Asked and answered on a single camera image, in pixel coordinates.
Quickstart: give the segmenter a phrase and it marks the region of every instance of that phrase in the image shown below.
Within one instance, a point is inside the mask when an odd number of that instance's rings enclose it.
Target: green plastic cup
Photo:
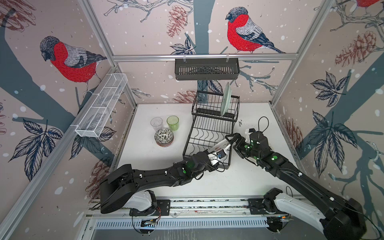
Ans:
[[[167,118],[167,123],[172,131],[179,129],[179,118],[177,116],[170,116]]]

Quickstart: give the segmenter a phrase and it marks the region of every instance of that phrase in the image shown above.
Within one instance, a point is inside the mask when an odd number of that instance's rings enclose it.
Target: red bird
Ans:
[[[352,0],[345,0],[341,3],[339,3],[339,5],[342,5],[342,4],[347,3],[349,1],[352,1]],[[371,6],[374,3],[377,3],[380,0],[354,0],[354,1],[356,2],[356,8],[352,11],[351,14],[353,14],[355,12],[357,7],[363,7],[363,8],[365,8],[365,14],[363,15],[363,17],[364,17],[365,15],[370,14],[367,12],[367,7]]]
[[[284,53],[266,38],[263,30],[252,21],[244,7],[231,9],[225,19],[228,20],[228,40],[237,49],[236,53],[240,51],[253,53],[255,49],[261,48]]]
[[[83,95],[91,93],[88,90],[88,80],[96,74],[98,64],[107,59],[100,54],[86,51],[84,48],[72,47],[60,42],[53,36],[48,36],[42,40],[40,51],[43,59],[45,61],[51,60],[51,63],[68,80],[76,83],[87,83],[87,90]]]

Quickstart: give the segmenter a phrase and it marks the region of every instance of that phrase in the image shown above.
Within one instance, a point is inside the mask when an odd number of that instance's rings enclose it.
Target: clear plastic cup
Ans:
[[[159,117],[155,117],[151,120],[151,126],[157,132],[159,129],[163,128],[163,119]]]
[[[172,131],[176,131],[177,129],[179,129],[179,118],[177,116],[170,116],[169,118],[167,118],[167,123],[169,129],[171,129]]]

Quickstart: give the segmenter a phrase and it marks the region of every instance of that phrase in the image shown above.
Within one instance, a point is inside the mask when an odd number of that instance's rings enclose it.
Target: patterned bowl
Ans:
[[[161,147],[168,147],[173,141],[173,132],[168,128],[162,128],[155,133],[155,141]]]

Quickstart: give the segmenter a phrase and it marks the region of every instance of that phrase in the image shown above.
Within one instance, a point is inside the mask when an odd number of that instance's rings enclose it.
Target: bird beak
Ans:
[[[41,53],[41,55],[43,56],[43,59],[44,59],[44,61],[47,61],[47,54],[46,53]]]

